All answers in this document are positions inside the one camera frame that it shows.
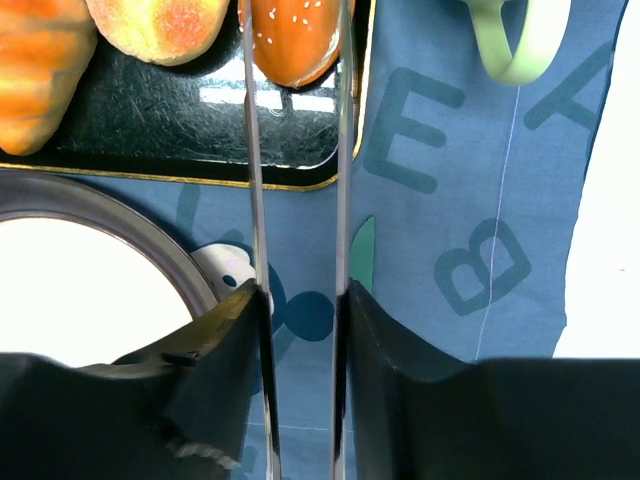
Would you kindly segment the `light green mug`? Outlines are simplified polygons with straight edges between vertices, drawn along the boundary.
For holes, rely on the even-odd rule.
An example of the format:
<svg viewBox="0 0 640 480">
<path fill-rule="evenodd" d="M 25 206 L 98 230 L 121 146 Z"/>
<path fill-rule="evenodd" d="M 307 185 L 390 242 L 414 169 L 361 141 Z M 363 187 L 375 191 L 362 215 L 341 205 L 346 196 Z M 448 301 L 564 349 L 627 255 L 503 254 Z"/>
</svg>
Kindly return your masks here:
<svg viewBox="0 0 640 480">
<path fill-rule="evenodd" d="M 523 86 L 550 66 L 567 28 L 570 0 L 530 0 L 517 46 L 511 48 L 502 19 L 503 1 L 468 1 L 479 55 L 488 76 L 503 85 Z"/>
</svg>

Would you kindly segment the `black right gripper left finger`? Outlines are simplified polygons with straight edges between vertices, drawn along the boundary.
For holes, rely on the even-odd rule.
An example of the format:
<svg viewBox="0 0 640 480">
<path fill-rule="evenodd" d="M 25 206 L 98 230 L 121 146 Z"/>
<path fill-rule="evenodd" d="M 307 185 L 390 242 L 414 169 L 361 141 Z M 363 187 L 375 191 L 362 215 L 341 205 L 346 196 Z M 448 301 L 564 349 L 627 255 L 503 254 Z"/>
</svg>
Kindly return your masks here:
<svg viewBox="0 0 640 480">
<path fill-rule="evenodd" d="M 114 364 L 1 357 L 5 479 L 227 479 L 248 421 L 264 301 L 245 282 Z"/>
</svg>

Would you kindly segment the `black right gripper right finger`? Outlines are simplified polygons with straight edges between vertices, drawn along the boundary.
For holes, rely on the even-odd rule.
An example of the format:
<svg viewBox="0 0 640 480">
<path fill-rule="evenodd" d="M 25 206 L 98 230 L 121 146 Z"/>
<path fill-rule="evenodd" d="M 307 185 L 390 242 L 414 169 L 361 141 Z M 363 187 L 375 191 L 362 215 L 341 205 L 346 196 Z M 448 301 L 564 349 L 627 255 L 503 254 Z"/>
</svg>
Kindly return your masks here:
<svg viewBox="0 0 640 480">
<path fill-rule="evenodd" d="M 348 291 L 361 479 L 635 479 L 635 360 L 466 363 Z"/>
</svg>

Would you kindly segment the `metal tongs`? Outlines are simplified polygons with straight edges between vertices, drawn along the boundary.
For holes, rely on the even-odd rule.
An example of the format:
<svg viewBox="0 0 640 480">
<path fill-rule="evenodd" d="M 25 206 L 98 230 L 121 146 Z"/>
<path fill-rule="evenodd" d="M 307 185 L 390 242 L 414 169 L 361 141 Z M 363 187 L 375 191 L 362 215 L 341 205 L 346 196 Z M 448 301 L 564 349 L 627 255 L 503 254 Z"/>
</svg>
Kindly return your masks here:
<svg viewBox="0 0 640 480">
<path fill-rule="evenodd" d="M 337 169 L 337 227 L 336 227 L 336 307 L 333 323 L 333 383 L 330 443 L 331 479 L 346 477 L 346 365 L 347 336 L 349 322 L 349 193 L 351 168 L 354 153 L 354 100 L 353 70 L 354 48 L 352 36 L 351 9 L 348 1 L 339 5 L 340 45 L 340 98 L 338 132 Z M 265 228 L 264 199 L 262 191 L 262 165 L 259 127 L 255 102 L 255 81 L 253 77 L 253 25 L 252 6 L 243 9 L 243 57 L 245 100 L 244 115 L 247 132 L 248 169 L 251 194 L 254 267 L 259 296 L 259 346 L 260 368 L 263 392 L 264 426 L 267 446 L 268 479 L 280 479 L 281 453 L 279 438 L 278 409 L 276 397 L 274 347 L 269 304 L 269 272 L 267 240 Z"/>
</svg>

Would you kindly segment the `sesame glazed bun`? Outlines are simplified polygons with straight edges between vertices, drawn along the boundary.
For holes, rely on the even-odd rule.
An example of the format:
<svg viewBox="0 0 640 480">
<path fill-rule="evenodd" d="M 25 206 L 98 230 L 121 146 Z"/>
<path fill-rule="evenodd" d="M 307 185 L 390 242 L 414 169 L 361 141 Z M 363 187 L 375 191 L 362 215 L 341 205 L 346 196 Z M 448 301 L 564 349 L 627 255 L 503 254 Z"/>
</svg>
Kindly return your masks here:
<svg viewBox="0 0 640 480">
<path fill-rule="evenodd" d="M 290 89 L 312 84 L 340 55 L 339 1 L 239 1 L 239 29 L 252 20 L 251 59 L 271 82 Z"/>
</svg>

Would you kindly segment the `black rectangular tray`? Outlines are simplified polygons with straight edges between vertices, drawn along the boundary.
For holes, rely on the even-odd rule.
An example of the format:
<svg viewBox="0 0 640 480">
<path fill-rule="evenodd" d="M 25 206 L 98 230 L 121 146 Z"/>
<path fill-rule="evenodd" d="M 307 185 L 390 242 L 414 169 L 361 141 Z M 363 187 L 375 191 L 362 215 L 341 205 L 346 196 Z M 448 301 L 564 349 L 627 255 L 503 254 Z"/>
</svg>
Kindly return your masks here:
<svg viewBox="0 0 640 480">
<path fill-rule="evenodd" d="M 288 89 L 256 72 L 262 178 L 310 191 L 337 172 L 341 68 Z M 248 150 L 244 61 L 229 10 L 213 46 L 177 67 L 141 62 L 100 40 L 59 129 L 5 168 L 244 187 Z"/>
</svg>

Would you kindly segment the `large striped croissant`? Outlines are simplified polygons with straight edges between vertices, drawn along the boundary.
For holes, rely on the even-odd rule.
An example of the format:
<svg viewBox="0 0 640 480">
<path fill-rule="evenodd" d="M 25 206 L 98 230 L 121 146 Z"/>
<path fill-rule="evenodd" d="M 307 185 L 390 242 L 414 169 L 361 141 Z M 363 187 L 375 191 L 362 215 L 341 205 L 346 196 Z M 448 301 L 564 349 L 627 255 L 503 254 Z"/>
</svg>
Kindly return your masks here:
<svg viewBox="0 0 640 480">
<path fill-rule="evenodd" d="M 26 156 L 58 129 L 97 45 L 84 1 L 1 3 L 1 150 Z"/>
</svg>

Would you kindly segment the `blue letter-print placemat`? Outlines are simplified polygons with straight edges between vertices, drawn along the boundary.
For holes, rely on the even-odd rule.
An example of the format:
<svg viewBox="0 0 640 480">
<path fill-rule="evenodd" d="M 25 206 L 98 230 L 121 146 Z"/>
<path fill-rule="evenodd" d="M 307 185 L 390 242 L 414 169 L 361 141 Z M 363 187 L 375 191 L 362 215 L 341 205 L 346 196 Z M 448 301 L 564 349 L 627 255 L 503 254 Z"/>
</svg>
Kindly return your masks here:
<svg viewBox="0 0 640 480">
<path fill-rule="evenodd" d="M 376 224 L 373 293 L 463 361 L 550 357 L 565 271 L 627 1 L 572 1 L 550 68 L 493 82 L 460 1 L 376 1 L 351 230 Z M 79 177 L 200 248 L 250 241 L 247 192 Z M 298 323 L 274 338 L 283 479 L 329 479 L 335 185 L 265 192 L 269 261 Z"/>
</svg>

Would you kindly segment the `round pale bun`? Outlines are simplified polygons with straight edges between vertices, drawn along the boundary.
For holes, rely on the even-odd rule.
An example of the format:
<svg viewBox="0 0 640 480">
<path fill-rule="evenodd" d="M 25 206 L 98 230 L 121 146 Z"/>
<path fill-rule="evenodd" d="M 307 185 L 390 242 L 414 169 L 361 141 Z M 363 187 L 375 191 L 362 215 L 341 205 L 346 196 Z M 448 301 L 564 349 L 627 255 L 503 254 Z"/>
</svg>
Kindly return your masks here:
<svg viewBox="0 0 640 480">
<path fill-rule="evenodd" d="M 162 66 L 188 63 L 214 43 L 227 0 L 94 0 L 89 13 L 122 53 Z"/>
</svg>

